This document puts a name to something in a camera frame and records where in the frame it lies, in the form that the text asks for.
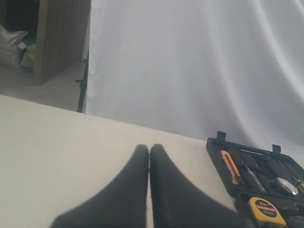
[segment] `white table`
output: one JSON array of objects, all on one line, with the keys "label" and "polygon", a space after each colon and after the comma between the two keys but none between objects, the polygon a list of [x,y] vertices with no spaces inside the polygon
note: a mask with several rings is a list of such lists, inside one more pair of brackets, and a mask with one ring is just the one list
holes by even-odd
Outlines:
[{"label": "white table", "polygon": [[[234,210],[206,141],[0,96],[0,227],[48,228],[106,186],[137,144],[155,143],[200,190]],[[147,207],[151,228],[150,192]]]}]

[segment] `tool case latch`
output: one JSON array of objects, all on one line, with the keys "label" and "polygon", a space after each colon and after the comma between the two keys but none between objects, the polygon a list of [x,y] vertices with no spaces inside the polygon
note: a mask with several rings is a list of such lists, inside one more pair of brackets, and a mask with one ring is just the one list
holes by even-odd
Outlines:
[{"label": "tool case latch", "polygon": [[272,144],[272,152],[273,153],[281,153],[281,146]]},{"label": "tool case latch", "polygon": [[226,135],[227,135],[227,133],[225,133],[225,132],[218,132],[217,140],[225,141],[226,140]]}]

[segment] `wooden panel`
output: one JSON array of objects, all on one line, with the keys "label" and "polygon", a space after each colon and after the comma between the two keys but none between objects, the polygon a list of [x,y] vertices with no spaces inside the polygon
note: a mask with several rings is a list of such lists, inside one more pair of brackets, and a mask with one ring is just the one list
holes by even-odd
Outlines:
[{"label": "wooden panel", "polygon": [[34,77],[44,83],[82,59],[91,0],[41,0]]},{"label": "wooden panel", "polygon": [[5,27],[7,0],[0,0],[0,25]]}]

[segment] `orange utility knife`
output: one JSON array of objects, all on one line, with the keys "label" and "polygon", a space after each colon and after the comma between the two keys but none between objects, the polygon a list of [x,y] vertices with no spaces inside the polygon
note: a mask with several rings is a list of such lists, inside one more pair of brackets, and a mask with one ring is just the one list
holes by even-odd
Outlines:
[{"label": "orange utility knife", "polygon": [[244,185],[243,179],[242,179],[241,175],[239,174],[238,169],[237,169],[235,163],[233,162],[230,154],[227,151],[221,151],[221,153],[222,153],[223,160],[224,160],[226,166],[230,170],[230,173],[232,176],[232,183],[238,184],[238,185]]}]

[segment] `white bag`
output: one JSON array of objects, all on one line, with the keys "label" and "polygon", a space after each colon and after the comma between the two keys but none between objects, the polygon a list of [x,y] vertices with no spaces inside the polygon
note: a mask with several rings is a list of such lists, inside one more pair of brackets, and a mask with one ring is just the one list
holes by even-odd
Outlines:
[{"label": "white bag", "polygon": [[0,25],[0,64],[18,68],[22,49],[18,47],[28,32],[8,32]]}]

